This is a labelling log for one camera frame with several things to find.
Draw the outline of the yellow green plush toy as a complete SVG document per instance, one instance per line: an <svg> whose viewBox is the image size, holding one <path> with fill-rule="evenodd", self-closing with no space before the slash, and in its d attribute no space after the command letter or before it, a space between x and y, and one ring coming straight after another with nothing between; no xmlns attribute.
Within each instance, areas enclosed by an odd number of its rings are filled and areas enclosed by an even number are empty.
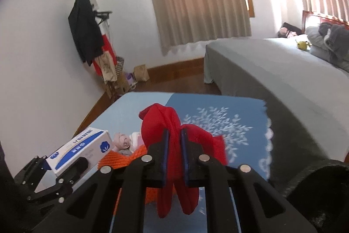
<svg viewBox="0 0 349 233"><path fill-rule="evenodd" d="M311 43L309 43L308 41L297 42L297 49L302 51L307 51L309 48L311 48Z"/></svg>

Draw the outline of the black bag behind bed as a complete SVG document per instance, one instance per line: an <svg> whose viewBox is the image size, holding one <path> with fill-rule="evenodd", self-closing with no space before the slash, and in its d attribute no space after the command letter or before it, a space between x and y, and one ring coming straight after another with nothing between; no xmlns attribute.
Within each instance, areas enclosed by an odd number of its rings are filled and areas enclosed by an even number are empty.
<svg viewBox="0 0 349 233"><path fill-rule="evenodd" d="M277 32L278 38L291 38L297 35L301 35L302 30L298 27L295 27L287 22L284 22Z"/></svg>

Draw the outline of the brown paper bag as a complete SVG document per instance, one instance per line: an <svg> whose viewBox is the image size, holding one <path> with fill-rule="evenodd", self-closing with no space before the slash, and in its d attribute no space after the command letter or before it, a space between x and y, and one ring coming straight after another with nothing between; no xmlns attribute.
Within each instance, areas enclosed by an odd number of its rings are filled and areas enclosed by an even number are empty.
<svg viewBox="0 0 349 233"><path fill-rule="evenodd" d="M150 79L146 65L135 66L134 77L137 82L147 82Z"/></svg>

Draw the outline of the red wooden headboard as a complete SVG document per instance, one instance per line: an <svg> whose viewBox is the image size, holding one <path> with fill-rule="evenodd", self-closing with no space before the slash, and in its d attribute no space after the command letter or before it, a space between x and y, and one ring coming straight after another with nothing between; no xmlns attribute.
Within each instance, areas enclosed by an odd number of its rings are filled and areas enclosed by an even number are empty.
<svg viewBox="0 0 349 233"><path fill-rule="evenodd" d="M307 27L316 27L321 23L330 23L336 25L343 25L348 29L348 21L344 21L336 16L325 15L317 12L303 11L302 12L302 31L305 32Z"/></svg>

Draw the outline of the white blue tissue box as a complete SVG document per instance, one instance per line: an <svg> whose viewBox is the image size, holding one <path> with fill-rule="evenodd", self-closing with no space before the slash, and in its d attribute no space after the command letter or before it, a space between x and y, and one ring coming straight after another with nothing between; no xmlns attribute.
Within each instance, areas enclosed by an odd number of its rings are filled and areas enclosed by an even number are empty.
<svg viewBox="0 0 349 233"><path fill-rule="evenodd" d="M87 159L90 170L112 149L114 143L106 130L89 127L46 158L51 171L59 177L78 158Z"/></svg>

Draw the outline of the red white plastic bag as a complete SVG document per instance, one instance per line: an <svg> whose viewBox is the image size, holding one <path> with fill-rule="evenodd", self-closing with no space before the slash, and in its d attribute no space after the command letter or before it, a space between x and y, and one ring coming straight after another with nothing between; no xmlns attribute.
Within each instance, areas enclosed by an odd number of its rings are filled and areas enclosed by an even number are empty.
<svg viewBox="0 0 349 233"><path fill-rule="evenodd" d="M141 133L140 132L133 132L130 136L130 151L133 153L135 152L140 146L144 144Z"/></svg>

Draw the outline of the grey tissue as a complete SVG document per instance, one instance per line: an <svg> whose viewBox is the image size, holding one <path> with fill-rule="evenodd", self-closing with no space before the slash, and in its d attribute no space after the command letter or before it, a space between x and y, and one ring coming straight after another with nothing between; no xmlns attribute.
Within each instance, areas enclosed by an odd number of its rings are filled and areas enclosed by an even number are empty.
<svg viewBox="0 0 349 233"><path fill-rule="evenodd" d="M116 133L113 138L114 147L116 152L119 152L123 155L131 155L133 152L132 149L132 140L129 136L121 133Z"/></svg>

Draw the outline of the grey covered bed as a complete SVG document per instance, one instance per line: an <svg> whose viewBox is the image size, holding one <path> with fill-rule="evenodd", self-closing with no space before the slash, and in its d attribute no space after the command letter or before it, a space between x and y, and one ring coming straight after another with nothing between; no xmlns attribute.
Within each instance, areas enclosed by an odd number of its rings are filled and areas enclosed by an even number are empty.
<svg viewBox="0 0 349 233"><path fill-rule="evenodd" d="M228 38L206 45L205 82L225 95L284 105L328 157L348 153L348 73L296 48L292 39Z"/></svg>

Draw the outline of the dark grey blanket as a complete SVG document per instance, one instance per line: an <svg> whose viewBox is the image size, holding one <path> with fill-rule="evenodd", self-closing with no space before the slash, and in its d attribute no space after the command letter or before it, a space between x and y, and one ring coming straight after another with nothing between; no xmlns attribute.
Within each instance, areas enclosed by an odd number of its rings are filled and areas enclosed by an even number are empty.
<svg viewBox="0 0 349 233"><path fill-rule="evenodd" d="M327 49L339 60L344 60L348 55L348 30L344 25L321 23L319 34Z"/></svg>

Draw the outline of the grey pillow stack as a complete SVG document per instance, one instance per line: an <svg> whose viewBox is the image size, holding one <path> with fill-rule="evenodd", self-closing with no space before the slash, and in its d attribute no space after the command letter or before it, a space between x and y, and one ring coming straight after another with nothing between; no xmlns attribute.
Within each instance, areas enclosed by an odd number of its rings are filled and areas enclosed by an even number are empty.
<svg viewBox="0 0 349 233"><path fill-rule="evenodd" d="M310 53L326 62L331 63L333 66L345 70L348 72L348 55L343 60L332 59L330 50L327 48L323 41L323 36L318 32L319 27L307 27L305 34L311 44Z"/></svg>

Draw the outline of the red sock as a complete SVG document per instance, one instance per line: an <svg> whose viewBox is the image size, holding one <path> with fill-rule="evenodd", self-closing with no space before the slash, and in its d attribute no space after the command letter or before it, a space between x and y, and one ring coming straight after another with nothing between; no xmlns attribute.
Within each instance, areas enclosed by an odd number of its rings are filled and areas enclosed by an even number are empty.
<svg viewBox="0 0 349 233"><path fill-rule="evenodd" d="M177 112L172 107L152 104L139 113L143 121L141 136L146 148L159 143L165 130L169 131L169 156L167 159L167 174L165 186L157 192L157 213L165 218L171 210L172 196L176 192L182 211L186 215L193 213L199 201L199 189L188 187L184 180L180 132L187 130L188 139L200 144L205 154L227 165L225 143L223 136L213 136L204 129L193 125L182 125Z"/></svg>

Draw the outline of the beige tote bag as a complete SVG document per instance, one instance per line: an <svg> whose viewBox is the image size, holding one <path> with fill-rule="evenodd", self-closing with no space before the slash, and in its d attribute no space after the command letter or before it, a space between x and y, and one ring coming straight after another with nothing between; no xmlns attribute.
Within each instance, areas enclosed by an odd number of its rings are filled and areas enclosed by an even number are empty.
<svg viewBox="0 0 349 233"><path fill-rule="evenodd" d="M101 68L102 77L104 82L116 82L117 75L115 70L114 61L110 52L104 52L103 55L96 59L99 67Z"/></svg>

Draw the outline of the black trash bin with bag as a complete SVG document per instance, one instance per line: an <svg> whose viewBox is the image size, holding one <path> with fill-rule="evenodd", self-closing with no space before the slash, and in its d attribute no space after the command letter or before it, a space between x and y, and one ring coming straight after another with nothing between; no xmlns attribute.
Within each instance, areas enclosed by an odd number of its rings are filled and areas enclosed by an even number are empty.
<svg viewBox="0 0 349 233"><path fill-rule="evenodd" d="M348 164L323 160L303 169L282 191L317 232L348 232Z"/></svg>

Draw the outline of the blue patterned table cloth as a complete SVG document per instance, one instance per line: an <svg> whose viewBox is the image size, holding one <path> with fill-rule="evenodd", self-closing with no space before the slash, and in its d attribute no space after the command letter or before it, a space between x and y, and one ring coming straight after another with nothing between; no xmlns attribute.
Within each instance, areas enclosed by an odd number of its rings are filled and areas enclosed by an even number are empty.
<svg viewBox="0 0 349 233"><path fill-rule="evenodd" d="M203 94L131 93L117 100L90 126L108 130L111 135L135 134L141 129L139 112L155 103L174 108L182 124L196 125L214 136L222 135L230 167L248 164L262 178L269 178L273 135L262 100ZM190 216L181 212L177 197L170 214L161 220L155 202L147 204L144 232L207 232L204 188L200 188L198 207Z"/></svg>

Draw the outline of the red hanging bag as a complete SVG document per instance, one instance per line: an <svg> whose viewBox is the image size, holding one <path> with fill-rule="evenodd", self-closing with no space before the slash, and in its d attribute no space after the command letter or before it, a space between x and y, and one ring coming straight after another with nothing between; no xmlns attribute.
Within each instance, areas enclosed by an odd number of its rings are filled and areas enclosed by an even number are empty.
<svg viewBox="0 0 349 233"><path fill-rule="evenodd" d="M93 67L97 75L104 78L104 81L114 82L116 81L116 55L108 37L104 34L102 39L104 42L102 46L103 53L93 60Z"/></svg>

